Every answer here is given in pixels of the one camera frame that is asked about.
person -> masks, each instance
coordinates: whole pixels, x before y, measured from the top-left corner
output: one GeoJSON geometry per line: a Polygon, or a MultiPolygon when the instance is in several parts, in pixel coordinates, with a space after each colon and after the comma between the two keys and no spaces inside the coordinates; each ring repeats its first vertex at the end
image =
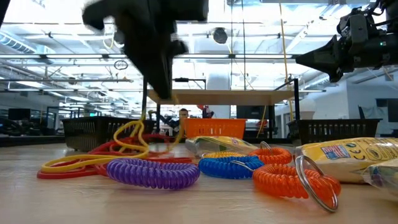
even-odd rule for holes
{"type": "Polygon", "coordinates": [[[201,117],[202,118],[212,118],[214,112],[210,110],[209,106],[207,105],[197,105],[197,107],[201,110],[201,117]]]}
{"type": "MultiPolygon", "coordinates": [[[[155,111],[150,111],[149,112],[149,116],[151,117],[151,114],[152,113],[155,113],[155,111]]],[[[163,123],[165,123],[165,124],[167,124],[167,125],[169,125],[172,129],[173,129],[173,133],[172,133],[172,136],[177,136],[177,134],[178,134],[178,132],[180,131],[180,120],[181,119],[187,119],[189,117],[189,112],[188,112],[188,110],[187,109],[185,109],[185,108],[182,108],[182,109],[180,109],[180,111],[178,112],[178,120],[173,120],[172,119],[172,117],[168,117],[168,118],[165,118],[165,117],[163,117],[162,115],[160,115],[159,116],[159,119],[163,122],[163,123]]]]}

table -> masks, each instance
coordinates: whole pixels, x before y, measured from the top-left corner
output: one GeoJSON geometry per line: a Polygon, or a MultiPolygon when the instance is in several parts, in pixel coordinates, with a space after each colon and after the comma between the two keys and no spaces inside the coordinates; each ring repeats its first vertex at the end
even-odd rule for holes
{"type": "MultiPolygon", "coordinates": [[[[189,155],[183,145],[175,152],[189,155]]],[[[75,153],[64,144],[0,148],[1,223],[385,224],[398,220],[397,200],[368,185],[344,185],[338,212],[329,214],[311,200],[264,195],[253,189],[252,180],[203,174],[180,191],[144,189],[102,176],[36,179],[44,162],[75,153]]]]}
{"type": "Polygon", "coordinates": [[[148,97],[161,105],[274,105],[294,96],[290,90],[173,90],[175,100],[161,100],[154,90],[148,97]]]}

snack bag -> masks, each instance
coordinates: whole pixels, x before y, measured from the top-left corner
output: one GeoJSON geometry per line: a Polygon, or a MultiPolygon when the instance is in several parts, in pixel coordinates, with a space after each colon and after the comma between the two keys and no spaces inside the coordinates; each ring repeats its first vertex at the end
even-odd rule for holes
{"type": "Polygon", "coordinates": [[[362,176],[367,183],[398,197],[398,159],[371,165],[362,176]]]}
{"type": "Polygon", "coordinates": [[[368,166],[398,158],[398,140],[354,138],[311,143],[298,147],[295,154],[308,156],[341,182],[363,183],[361,174],[368,166]]]}
{"type": "Polygon", "coordinates": [[[197,157],[209,152],[237,152],[249,154],[258,147],[242,139],[227,136],[198,136],[185,141],[185,147],[197,157]]]}

yellow cable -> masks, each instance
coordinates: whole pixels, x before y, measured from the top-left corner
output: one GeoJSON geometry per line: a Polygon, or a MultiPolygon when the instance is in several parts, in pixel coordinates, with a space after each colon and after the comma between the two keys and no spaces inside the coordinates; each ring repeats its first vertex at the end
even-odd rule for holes
{"type": "Polygon", "coordinates": [[[245,155],[236,152],[211,152],[202,155],[202,158],[223,158],[223,157],[243,157],[245,155]]]}
{"type": "MultiPolygon", "coordinates": [[[[282,16],[282,4],[280,3],[279,0],[279,11],[280,11],[280,26],[282,28],[282,44],[283,44],[283,49],[284,49],[284,62],[285,62],[285,82],[287,82],[287,58],[286,58],[286,44],[285,44],[285,30],[284,30],[284,18],[282,16]]],[[[292,102],[289,99],[289,109],[290,109],[290,121],[293,121],[293,107],[292,107],[292,102]]]]}
{"type": "Polygon", "coordinates": [[[112,40],[111,40],[111,45],[109,46],[108,44],[106,44],[105,42],[105,38],[102,40],[102,43],[104,44],[104,46],[107,49],[112,49],[113,48],[113,44],[114,44],[114,32],[112,33],[112,40]]]}
{"type": "Polygon", "coordinates": [[[259,129],[259,132],[257,133],[257,137],[256,138],[258,138],[259,135],[260,135],[260,132],[261,132],[261,129],[262,129],[262,124],[264,122],[264,118],[266,117],[266,110],[267,110],[267,106],[264,106],[264,112],[263,112],[262,118],[261,118],[260,129],[259,129]]]}
{"type": "MultiPolygon", "coordinates": [[[[173,96],[176,104],[178,104],[178,99],[176,96],[173,96]]],[[[144,116],[145,113],[143,112],[143,115],[141,116],[141,119],[139,121],[131,121],[128,122],[127,124],[121,126],[113,135],[114,141],[118,143],[120,146],[128,149],[135,149],[140,151],[141,153],[135,156],[103,156],[103,155],[76,155],[76,156],[66,156],[64,158],[60,159],[55,159],[49,162],[46,162],[45,164],[42,165],[42,172],[65,172],[73,169],[77,169],[83,166],[88,166],[88,165],[94,165],[94,164],[104,164],[107,162],[110,162],[113,159],[120,159],[120,158],[130,158],[130,159],[144,159],[148,156],[149,153],[149,148],[148,144],[145,142],[145,140],[142,138],[142,134],[144,132],[144,116]],[[138,145],[132,145],[132,144],[126,144],[118,140],[118,135],[123,132],[126,128],[129,128],[132,125],[136,125],[134,128],[133,132],[131,133],[131,137],[134,137],[134,135],[138,131],[138,141],[142,144],[142,146],[138,145]],[[60,162],[68,162],[68,161],[73,161],[76,159],[89,159],[86,161],[80,161],[74,164],[70,164],[67,166],[61,166],[61,167],[52,167],[52,165],[60,163],[60,162]]],[[[178,133],[177,137],[175,138],[175,141],[170,145],[167,146],[166,152],[171,151],[181,140],[181,138],[184,135],[184,120],[180,120],[180,132],[178,133]]]]}

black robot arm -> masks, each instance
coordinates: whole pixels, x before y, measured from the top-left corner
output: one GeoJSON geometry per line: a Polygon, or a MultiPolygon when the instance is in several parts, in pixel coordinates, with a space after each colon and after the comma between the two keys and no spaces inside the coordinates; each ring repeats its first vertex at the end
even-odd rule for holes
{"type": "Polygon", "coordinates": [[[398,1],[377,0],[362,10],[354,8],[340,19],[337,35],[324,47],[296,58],[296,62],[329,74],[331,82],[337,82],[344,73],[355,68],[371,67],[375,70],[384,65],[398,64],[398,1]],[[386,21],[375,24],[374,10],[380,7],[386,13],[386,21]],[[387,30],[378,27],[387,25],[387,30]]]}
{"type": "Polygon", "coordinates": [[[162,99],[171,98],[172,60],[188,52],[180,40],[171,40],[176,21],[205,21],[208,0],[101,0],[87,6],[83,22],[98,30],[112,16],[123,34],[124,53],[162,99]]]}

